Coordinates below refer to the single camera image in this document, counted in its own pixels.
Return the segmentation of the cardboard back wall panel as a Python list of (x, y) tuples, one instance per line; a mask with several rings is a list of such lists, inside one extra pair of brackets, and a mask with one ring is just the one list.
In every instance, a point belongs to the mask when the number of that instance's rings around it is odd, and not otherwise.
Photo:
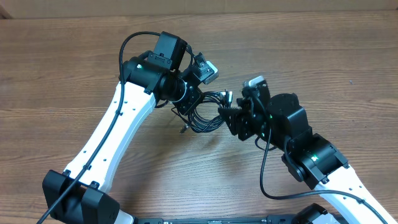
[(395, 9), (397, 0), (1, 0), (6, 19)]

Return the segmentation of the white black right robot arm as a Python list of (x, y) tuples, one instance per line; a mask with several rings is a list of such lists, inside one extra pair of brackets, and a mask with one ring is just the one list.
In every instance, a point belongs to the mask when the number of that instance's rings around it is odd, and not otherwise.
[(319, 195), (348, 223), (395, 223), (396, 220), (371, 195), (347, 158), (319, 134), (312, 132), (306, 111), (295, 94), (241, 98), (239, 108), (220, 108), (233, 135), (242, 141), (257, 135), (283, 151), (290, 174), (310, 191), (285, 196)]

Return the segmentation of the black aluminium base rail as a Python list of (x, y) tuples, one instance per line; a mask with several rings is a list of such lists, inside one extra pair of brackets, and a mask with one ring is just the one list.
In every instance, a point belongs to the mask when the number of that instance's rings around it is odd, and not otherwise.
[(243, 218), (136, 218), (133, 224), (327, 224), (338, 223), (334, 216), (318, 204), (304, 208), (298, 214), (268, 215)]

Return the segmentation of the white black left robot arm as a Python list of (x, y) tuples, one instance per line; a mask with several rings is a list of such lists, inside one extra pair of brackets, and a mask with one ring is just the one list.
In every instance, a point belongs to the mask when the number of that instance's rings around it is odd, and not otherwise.
[(153, 50), (119, 60), (112, 102), (88, 142), (63, 172), (47, 172), (44, 218), (77, 224), (136, 222), (109, 195), (134, 135), (155, 109), (168, 103), (179, 114), (189, 114), (203, 99), (199, 85), (218, 76), (218, 69), (180, 37), (160, 32), (157, 38)]

